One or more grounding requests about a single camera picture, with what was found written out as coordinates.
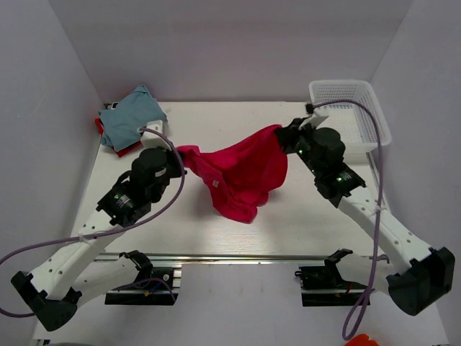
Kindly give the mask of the magenta red t shirt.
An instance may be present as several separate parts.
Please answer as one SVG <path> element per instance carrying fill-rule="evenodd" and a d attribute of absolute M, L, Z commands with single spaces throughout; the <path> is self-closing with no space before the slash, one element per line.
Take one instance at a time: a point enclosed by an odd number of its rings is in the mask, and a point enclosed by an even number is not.
<path fill-rule="evenodd" d="M 210 153 L 198 146 L 180 146 L 184 166 L 207 186 L 212 205 L 220 215 L 240 223 L 251 223 L 258 207 L 265 205 L 272 190 L 287 176 L 288 160 L 270 125 L 242 141 Z"/>

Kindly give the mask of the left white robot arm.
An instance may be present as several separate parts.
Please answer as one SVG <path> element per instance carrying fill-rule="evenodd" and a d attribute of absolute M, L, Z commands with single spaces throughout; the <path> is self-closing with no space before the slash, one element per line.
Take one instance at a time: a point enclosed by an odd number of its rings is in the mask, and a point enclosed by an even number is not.
<path fill-rule="evenodd" d="M 48 332 L 60 329 L 88 301 L 117 288 L 146 287 L 153 265 L 133 250 L 120 253 L 100 273 L 89 265 L 127 229 L 151 212 L 171 179 L 184 180 L 180 155 L 156 147 L 141 151 L 130 170 L 119 176 L 80 229 L 79 240 L 61 247 L 31 272 L 18 272 L 11 283 Z"/>

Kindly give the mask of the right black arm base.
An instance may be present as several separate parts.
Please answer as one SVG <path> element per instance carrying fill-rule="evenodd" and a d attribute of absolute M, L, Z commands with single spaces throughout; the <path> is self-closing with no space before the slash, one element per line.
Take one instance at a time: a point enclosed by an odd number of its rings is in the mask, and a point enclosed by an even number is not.
<path fill-rule="evenodd" d="M 362 284 L 342 279 L 335 283 L 324 266 L 299 267 L 295 277 L 300 281 L 303 307 L 353 306 L 365 290 Z"/>

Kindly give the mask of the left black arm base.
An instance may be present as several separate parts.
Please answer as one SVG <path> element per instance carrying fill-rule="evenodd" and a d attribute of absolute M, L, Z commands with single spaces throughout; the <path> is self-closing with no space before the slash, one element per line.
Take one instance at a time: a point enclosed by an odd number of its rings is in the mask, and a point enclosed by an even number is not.
<path fill-rule="evenodd" d="M 154 267 L 151 279 L 105 295 L 107 306 L 173 306 L 179 295 L 182 269 Z"/>

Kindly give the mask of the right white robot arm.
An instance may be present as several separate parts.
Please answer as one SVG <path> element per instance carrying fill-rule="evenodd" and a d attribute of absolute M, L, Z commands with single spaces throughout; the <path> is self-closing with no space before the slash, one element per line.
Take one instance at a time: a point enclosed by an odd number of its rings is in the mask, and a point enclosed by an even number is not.
<path fill-rule="evenodd" d="M 282 151 L 297 154 L 313 173 L 317 191 L 376 241 L 389 260 L 373 269 L 370 258 L 340 249 L 325 259 L 319 278 L 299 271 L 304 289 L 340 288 L 347 282 L 367 285 L 373 271 L 372 288 L 388 294 L 410 316 L 451 291 L 453 253 L 445 247 L 433 248 L 378 208 L 366 182 L 344 162 L 345 145 L 336 130 L 316 128 L 296 118 L 274 134 Z"/>

